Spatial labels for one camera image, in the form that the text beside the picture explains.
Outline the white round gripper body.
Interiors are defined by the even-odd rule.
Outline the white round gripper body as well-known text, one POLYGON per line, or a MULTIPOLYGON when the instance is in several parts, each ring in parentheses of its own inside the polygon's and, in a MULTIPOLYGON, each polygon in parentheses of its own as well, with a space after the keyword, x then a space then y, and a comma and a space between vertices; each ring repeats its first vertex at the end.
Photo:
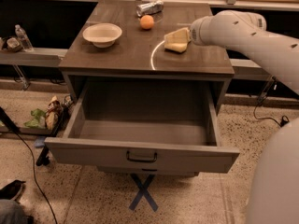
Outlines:
POLYGON ((192 42, 197 46, 212 45, 212 16, 205 16, 197 19, 191 24, 190 36, 192 42))

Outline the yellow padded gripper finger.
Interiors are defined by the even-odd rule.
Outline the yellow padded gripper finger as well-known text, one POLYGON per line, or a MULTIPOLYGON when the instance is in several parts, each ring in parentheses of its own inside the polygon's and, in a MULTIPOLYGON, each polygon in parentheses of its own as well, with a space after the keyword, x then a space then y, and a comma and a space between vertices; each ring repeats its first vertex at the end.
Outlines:
POLYGON ((180 28, 174 32, 171 32, 164 36, 166 43, 186 43, 188 44, 190 39, 190 30, 187 27, 180 28))

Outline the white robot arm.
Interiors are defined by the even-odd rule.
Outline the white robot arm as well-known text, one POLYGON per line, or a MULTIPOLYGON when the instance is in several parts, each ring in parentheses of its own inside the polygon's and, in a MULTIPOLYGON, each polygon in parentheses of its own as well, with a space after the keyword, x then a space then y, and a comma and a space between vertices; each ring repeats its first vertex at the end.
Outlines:
MULTIPOLYGON (((192 41, 237 51, 299 93, 299 40, 266 30, 263 16, 225 10, 164 36, 166 44, 192 41)), ((268 140, 252 179, 246 224, 299 224, 299 119, 268 140)))

